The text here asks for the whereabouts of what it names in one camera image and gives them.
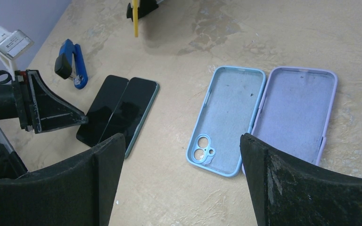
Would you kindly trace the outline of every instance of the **smartphone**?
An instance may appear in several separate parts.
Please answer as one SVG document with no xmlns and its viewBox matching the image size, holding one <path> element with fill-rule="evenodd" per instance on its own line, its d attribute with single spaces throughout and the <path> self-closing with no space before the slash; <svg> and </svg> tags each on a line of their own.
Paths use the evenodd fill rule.
<svg viewBox="0 0 362 226">
<path fill-rule="evenodd" d="M 127 84 L 128 79 L 126 78 L 114 75 L 106 77 L 87 113 L 88 123 L 81 125 L 77 131 L 76 138 L 79 141 L 89 147 L 99 143 L 107 122 L 115 111 Z"/>
<path fill-rule="evenodd" d="M 127 158 L 158 91 L 157 82 L 132 78 L 110 117 L 100 142 L 116 133 L 122 133 L 125 137 Z"/>
</svg>

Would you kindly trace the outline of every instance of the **purple wall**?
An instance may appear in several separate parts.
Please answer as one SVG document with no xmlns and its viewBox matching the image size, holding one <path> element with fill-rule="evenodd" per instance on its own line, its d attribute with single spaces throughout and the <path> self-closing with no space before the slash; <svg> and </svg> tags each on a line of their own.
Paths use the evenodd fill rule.
<svg viewBox="0 0 362 226">
<path fill-rule="evenodd" d="M 26 69 L 71 0 L 0 0 L 0 25 L 8 31 L 22 30 L 33 41 L 16 62 Z M 5 69 L 0 61 L 0 70 Z"/>
</svg>

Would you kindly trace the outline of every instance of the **phone case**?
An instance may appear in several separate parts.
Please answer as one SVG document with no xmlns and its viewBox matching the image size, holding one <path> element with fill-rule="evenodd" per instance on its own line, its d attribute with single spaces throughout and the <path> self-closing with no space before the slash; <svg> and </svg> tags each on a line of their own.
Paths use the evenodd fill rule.
<svg viewBox="0 0 362 226">
<path fill-rule="evenodd" d="M 252 135 L 318 165 L 338 78 L 331 71 L 277 67 L 270 73 Z"/>
<path fill-rule="evenodd" d="M 225 177 L 239 172 L 239 138 L 253 128 L 265 80 L 259 69 L 217 68 L 186 151 L 191 164 Z M 199 146 L 203 137 L 208 144 Z"/>
</svg>

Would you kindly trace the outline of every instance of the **beige table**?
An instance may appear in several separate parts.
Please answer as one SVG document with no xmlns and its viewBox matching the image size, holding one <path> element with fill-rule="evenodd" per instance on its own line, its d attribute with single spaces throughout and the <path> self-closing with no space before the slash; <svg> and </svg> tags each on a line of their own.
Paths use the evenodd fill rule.
<svg viewBox="0 0 362 226">
<path fill-rule="evenodd" d="M 362 177 L 362 0 L 164 0 L 140 20 L 129 0 L 73 0 L 30 65 L 62 98 L 87 112 L 109 74 L 160 83 L 160 92 L 124 162 L 110 225 L 256 225 L 242 173 L 224 178 L 192 166 L 185 148 L 213 71 L 324 68 L 339 86 L 320 166 Z M 54 74 L 62 42 L 79 43 L 90 81 L 83 90 Z M 78 127 L 35 135 L 18 120 L 0 126 L 30 170 L 87 148 Z"/>
</svg>

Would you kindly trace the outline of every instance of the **blue stapler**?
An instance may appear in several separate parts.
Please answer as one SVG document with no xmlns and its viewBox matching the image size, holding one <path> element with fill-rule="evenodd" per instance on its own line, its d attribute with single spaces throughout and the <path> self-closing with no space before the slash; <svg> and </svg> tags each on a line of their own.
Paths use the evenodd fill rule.
<svg viewBox="0 0 362 226">
<path fill-rule="evenodd" d="M 75 72 L 72 66 L 73 56 Z M 70 78 L 73 80 L 74 86 L 77 89 L 85 87 L 88 82 L 88 75 L 80 45 L 74 45 L 70 39 L 63 43 L 62 47 L 60 47 L 59 56 L 56 58 L 55 73 L 63 79 Z"/>
</svg>

